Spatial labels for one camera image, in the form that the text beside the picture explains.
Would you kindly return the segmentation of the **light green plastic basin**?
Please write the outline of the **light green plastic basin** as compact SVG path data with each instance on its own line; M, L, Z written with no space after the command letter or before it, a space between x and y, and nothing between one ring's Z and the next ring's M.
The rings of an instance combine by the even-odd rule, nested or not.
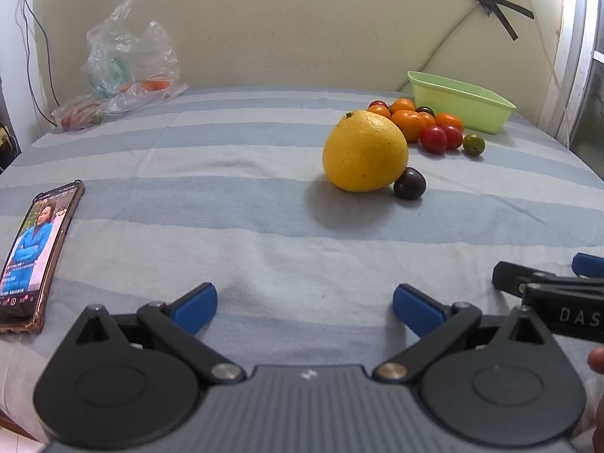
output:
M516 111L511 101L477 85L428 72L408 72L407 78L415 104L456 116L472 130L495 135Z

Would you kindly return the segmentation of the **clear plastic bag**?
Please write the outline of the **clear plastic bag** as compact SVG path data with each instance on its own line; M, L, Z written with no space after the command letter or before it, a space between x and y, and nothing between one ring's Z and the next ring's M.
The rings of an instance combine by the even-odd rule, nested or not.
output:
M52 111L63 131L99 126L187 91L165 28L153 20L136 36L127 27L131 9L132 1L124 0L87 32L89 54L82 66L87 90Z

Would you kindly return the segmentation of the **large yellow grapefruit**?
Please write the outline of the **large yellow grapefruit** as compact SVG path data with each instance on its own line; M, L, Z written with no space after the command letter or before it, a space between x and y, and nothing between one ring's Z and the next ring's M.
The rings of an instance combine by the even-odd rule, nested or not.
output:
M371 192L397 180L408 163L397 125L371 111L349 111L325 140L322 167L339 189Z

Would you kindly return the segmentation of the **dark red tomato back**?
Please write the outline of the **dark red tomato back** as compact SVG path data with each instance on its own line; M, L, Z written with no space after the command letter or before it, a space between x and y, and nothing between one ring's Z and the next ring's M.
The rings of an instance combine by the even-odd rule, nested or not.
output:
M382 106L382 108L389 108L388 104L382 100L374 100L369 105L368 108L372 108L373 106Z

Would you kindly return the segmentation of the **large orange mandarin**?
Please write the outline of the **large orange mandarin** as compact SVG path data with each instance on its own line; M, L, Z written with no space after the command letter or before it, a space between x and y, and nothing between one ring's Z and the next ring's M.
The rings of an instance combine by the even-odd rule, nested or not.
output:
M426 128L425 119L418 112L408 109L396 111L392 115L391 121L397 125L408 143L418 142Z

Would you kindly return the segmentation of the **red cherry tomato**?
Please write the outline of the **red cherry tomato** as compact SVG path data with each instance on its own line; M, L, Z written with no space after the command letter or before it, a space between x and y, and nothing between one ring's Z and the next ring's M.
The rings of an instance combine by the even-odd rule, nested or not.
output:
M431 154L443 154L447 150L448 139L443 128L431 126L425 128L420 135L423 150Z
M445 125L442 129L447 139L446 149L457 150L463 144L463 133L454 125Z

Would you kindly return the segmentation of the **small orange tomato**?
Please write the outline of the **small orange tomato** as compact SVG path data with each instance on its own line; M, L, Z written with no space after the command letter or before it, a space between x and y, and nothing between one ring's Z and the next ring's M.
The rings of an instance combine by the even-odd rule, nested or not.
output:
M435 118L428 112L420 111L419 116L424 120L426 127L433 127L437 125Z

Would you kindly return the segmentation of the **dark purple plum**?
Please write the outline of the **dark purple plum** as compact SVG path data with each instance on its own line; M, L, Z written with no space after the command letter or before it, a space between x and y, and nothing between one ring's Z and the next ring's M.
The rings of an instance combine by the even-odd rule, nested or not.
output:
M426 191L425 177L414 168L406 168L401 176L393 183L394 194L400 199L421 199Z

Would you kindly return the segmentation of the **orange tomato top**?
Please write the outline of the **orange tomato top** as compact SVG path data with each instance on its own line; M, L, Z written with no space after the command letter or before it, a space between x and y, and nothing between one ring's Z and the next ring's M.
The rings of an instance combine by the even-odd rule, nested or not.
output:
M389 111L391 115L394 115L397 111L415 111L416 106L414 105L414 101L407 97L400 97L397 100L394 100L389 107Z

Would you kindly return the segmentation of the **green cherry tomato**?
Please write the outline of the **green cherry tomato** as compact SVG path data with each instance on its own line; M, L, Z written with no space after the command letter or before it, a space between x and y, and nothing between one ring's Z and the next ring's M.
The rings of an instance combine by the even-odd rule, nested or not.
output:
M485 140L476 134L467 134L463 138L463 151L469 157L480 157L485 150Z

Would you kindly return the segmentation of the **striped blue bed sheet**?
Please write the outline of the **striped blue bed sheet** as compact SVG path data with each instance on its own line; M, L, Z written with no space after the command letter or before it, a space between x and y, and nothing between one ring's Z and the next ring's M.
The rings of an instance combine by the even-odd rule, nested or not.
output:
M1 176L1 248L32 198L80 179L37 336L1 341L1 408L37 439L32 394L80 312L130 313L209 281L208 345L245 367L374 367L411 341L391 298L407 282L443 303L504 314L501 261L568 274L603 251L603 183L519 116L476 160L410 151L427 181L416 202L349 193L325 179L325 139L371 93L190 91L75 133L49 133Z

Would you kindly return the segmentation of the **black tape cross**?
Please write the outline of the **black tape cross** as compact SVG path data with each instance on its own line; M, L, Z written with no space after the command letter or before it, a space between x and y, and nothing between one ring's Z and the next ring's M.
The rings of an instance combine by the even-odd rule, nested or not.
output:
M505 29L509 37L512 41L516 41L519 36L517 32L514 30L512 23L507 19L505 13L503 13L502 8L508 8L510 10L515 11L523 15L524 17L529 18L530 20L535 20L535 14L528 8L523 7L517 3L511 2L509 0L476 0L477 3L482 7L485 11L486 15L490 17L492 14L496 17L502 27Z

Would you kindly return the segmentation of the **red cherry tomato front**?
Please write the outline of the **red cherry tomato front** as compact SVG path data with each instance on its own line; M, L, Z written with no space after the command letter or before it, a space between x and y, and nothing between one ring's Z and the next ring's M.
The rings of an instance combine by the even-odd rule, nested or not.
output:
M425 128L420 135L423 150L431 154L443 154L447 150L448 139L443 128L431 126Z

